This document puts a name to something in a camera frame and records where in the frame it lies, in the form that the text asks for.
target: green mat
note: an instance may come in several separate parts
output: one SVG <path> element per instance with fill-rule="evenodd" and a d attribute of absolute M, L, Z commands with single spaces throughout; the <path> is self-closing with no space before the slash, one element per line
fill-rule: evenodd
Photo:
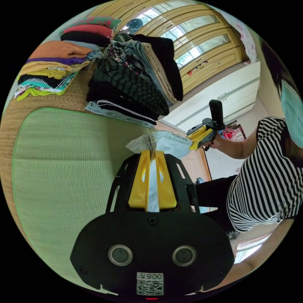
<path fill-rule="evenodd" d="M 132 155 L 126 144 L 151 132 L 54 108 L 38 109 L 24 120 L 12 160 L 14 201 L 33 248 L 61 277 L 93 289 L 72 267 L 73 244 L 89 221 L 105 213 L 114 176 Z"/>

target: stack of folded clothes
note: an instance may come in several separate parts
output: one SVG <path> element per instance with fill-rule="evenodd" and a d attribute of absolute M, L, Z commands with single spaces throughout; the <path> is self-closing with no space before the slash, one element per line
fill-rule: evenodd
<path fill-rule="evenodd" d="M 40 44 L 22 67 L 17 79 L 18 101 L 33 96 L 62 95 L 77 73 L 90 64 L 91 48 L 70 42 L 48 41 Z"/>

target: purple shirt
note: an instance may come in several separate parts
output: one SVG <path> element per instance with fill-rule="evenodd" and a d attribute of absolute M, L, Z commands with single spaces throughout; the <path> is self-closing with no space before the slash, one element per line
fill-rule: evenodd
<path fill-rule="evenodd" d="M 35 58 L 35 59 L 29 59 L 26 61 L 26 63 L 29 63 L 31 61 L 51 61 L 51 62 L 59 62 L 65 65 L 73 65 L 73 64 L 81 64 L 85 62 L 86 58 Z"/>

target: glass panel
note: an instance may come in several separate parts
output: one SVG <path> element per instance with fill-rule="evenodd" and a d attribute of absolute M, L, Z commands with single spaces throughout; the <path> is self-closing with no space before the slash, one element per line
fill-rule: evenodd
<path fill-rule="evenodd" d="M 180 23 L 179 25 L 173 27 L 169 31 L 165 32 L 161 37 L 166 38 L 166 35 L 168 32 L 173 33 L 175 36 L 173 41 L 177 40 L 178 38 L 184 36 L 186 33 L 189 33 L 190 31 L 202 27 L 204 25 L 209 25 L 212 23 L 217 23 L 219 22 L 218 19 L 213 16 L 213 15 L 208 15 L 208 16 L 200 16 L 197 18 L 193 18 L 191 20 L 185 21 Z"/>
<path fill-rule="evenodd" d="M 197 57 L 201 56 L 202 54 L 206 53 L 207 51 L 210 51 L 222 44 L 230 42 L 227 34 L 217 36 L 214 38 L 211 38 L 207 41 L 204 41 L 203 43 L 199 44 L 198 46 L 193 47 L 191 50 L 183 54 L 181 57 L 176 59 L 176 63 L 181 69 L 186 64 L 190 63 L 191 61 L 195 60 Z"/>
<path fill-rule="evenodd" d="M 160 16 L 163 13 L 166 13 L 172 9 L 177 9 L 182 6 L 186 5 L 197 5 L 200 3 L 197 3 L 193 0 L 171 0 L 166 1 L 161 4 L 154 5 L 147 10 L 143 11 L 139 15 L 135 16 L 133 19 L 131 19 L 128 24 L 122 28 L 120 33 L 123 31 L 123 33 L 130 33 L 135 34 L 142 26 L 147 24 L 149 21 L 155 19 L 156 17 Z"/>

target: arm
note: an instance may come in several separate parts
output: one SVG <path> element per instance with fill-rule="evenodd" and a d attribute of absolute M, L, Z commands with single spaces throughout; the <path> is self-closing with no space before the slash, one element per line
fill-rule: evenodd
<path fill-rule="evenodd" d="M 252 271 L 256 270 L 262 265 L 280 245 L 286 234 L 288 233 L 291 225 L 293 224 L 292 219 L 283 220 L 273 231 L 270 237 L 262 244 L 262 246 L 251 256 L 246 258 L 244 261 L 238 264 L 234 264 L 230 272 L 227 274 L 225 279 L 216 287 L 208 290 L 214 290 L 232 282 L 235 282 Z"/>
<path fill-rule="evenodd" d="M 214 140 L 214 147 L 222 153 L 234 159 L 246 159 L 257 146 L 257 129 L 244 141 L 235 142 L 223 139 L 217 135 Z"/>

